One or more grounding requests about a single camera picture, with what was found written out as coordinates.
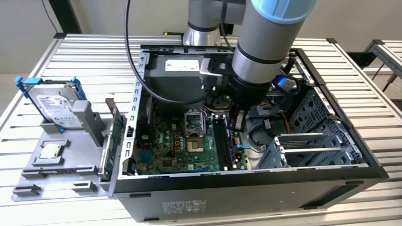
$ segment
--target metal slatted table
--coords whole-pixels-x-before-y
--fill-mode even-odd
[[[181,44],[181,36],[130,39],[134,60],[141,44]],[[237,38],[230,38],[235,45]],[[389,172],[390,179],[328,210],[257,214],[161,222],[167,225],[402,225],[402,113],[354,64],[338,44],[326,39],[297,39],[344,111]],[[78,76],[94,111],[111,117],[104,103],[114,97],[122,112],[130,108],[131,71],[122,36],[67,35],[54,39],[30,77]],[[35,149],[42,117],[19,92],[0,118],[0,218],[4,225],[137,225],[118,200],[107,197],[32,202],[11,200],[12,186]]]

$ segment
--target green circuit board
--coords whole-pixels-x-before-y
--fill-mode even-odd
[[[206,135],[203,137],[186,137],[183,118],[157,118],[155,141],[151,144],[153,148],[146,153],[150,155],[151,160],[149,159],[147,164],[142,163],[142,167],[138,168],[141,174],[155,175],[221,171],[213,119],[205,118],[205,120]],[[241,139],[241,136],[237,134],[233,134],[233,137],[234,139]],[[238,170],[246,169],[243,150],[239,153],[242,159],[237,164]]]

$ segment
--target black cable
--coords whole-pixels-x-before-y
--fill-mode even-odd
[[[389,85],[390,85],[389,83],[385,85],[385,87],[382,89],[384,92],[388,90]]]
[[[372,81],[374,81],[374,78],[376,78],[376,76],[377,76],[377,74],[378,74],[378,72],[381,71],[381,69],[382,69],[384,66],[385,66],[385,64],[382,64],[381,67],[378,68],[378,70],[377,70],[377,72],[376,72],[376,74],[374,74],[374,76],[373,76]]]
[[[270,116],[267,119],[270,119],[270,120],[279,120],[281,117],[277,118],[275,116]],[[250,126],[250,129],[249,129],[247,138],[249,138],[249,141],[251,142],[250,144],[253,144],[253,145],[255,145],[255,146],[258,146],[258,147],[261,147],[261,146],[263,146],[263,145],[266,145],[266,144],[262,144],[262,143],[259,143],[258,141],[255,141],[255,140],[253,139],[253,134],[254,134],[258,130],[261,130],[261,129],[263,129],[263,128],[265,128],[265,121],[262,120],[262,121],[258,121],[257,123],[254,123],[254,124]],[[273,134],[271,132],[267,131],[267,129],[265,129],[265,131],[266,131],[267,136],[270,136],[271,138],[275,137],[274,134]]]
[[[46,8],[46,6],[44,6],[44,2],[43,2],[43,8],[44,8],[44,12],[46,12],[46,14],[47,14],[47,16],[48,16],[48,18],[50,18],[50,21],[51,21],[51,23],[52,23],[52,26],[54,26],[54,28],[55,28],[55,31],[56,31],[56,33],[58,33],[58,29],[56,29],[56,26],[55,26],[55,24],[54,24],[54,22],[52,22],[52,19],[51,19],[48,10],[47,10],[47,8]]]
[[[226,15],[226,13],[225,13],[226,8],[227,8],[227,3],[223,3],[223,6],[222,6],[222,12],[221,12],[221,24],[219,24],[219,26],[221,26],[221,32],[222,32],[222,36],[223,36],[225,43],[226,43],[229,49],[231,50],[231,52],[234,52],[234,48],[233,48],[233,46],[231,46],[231,44],[229,43],[229,40],[227,40],[227,38],[226,38],[226,32],[225,32],[225,27],[223,27],[225,15]]]
[[[150,87],[146,85],[146,82],[145,80],[142,79],[139,73],[138,73],[138,69],[137,69],[137,66],[133,62],[133,55],[131,55],[131,50],[130,50],[130,42],[129,42],[129,13],[130,13],[130,3],[131,3],[131,0],[127,0],[127,4],[126,4],[126,14],[125,14],[125,44],[126,44],[126,51],[127,51],[127,57],[129,57],[129,62],[130,62],[130,66],[131,66],[131,69],[134,71],[134,74],[137,76],[137,79],[138,81],[141,82],[143,88],[146,89],[146,91],[153,95],[153,97],[155,97],[158,100],[163,101],[163,102],[167,102],[167,103],[171,103],[171,104],[179,104],[179,105],[191,105],[197,102],[201,102],[202,100],[205,100],[210,94],[210,91],[207,90],[206,91],[206,94],[194,99],[194,100],[190,100],[190,101],[178,101],[178,100],[170,100],[165,97],[162,97],[159,94],[157,94],[151,89]]]

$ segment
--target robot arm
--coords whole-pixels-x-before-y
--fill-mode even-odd
[[[306,17],[313,11],[317,0],[247,0],[246,4],[222,3],[214,0],[190,0],[190,30],[183,36],[186,41],[191,29],[197,31],[199,45],[221,43],[219,20],[215,11],[226,5],[226,14],[239,12],[245,8],[242,33],[238,40],[230,67],[231,77],[229,93],[233,99],[231,127],[241,129],[250,108],[259,104],[270,89],[273,79],[281,73],[283,59],[291,48]],[[198,14],[194,16],[194,5],[198,4]]]

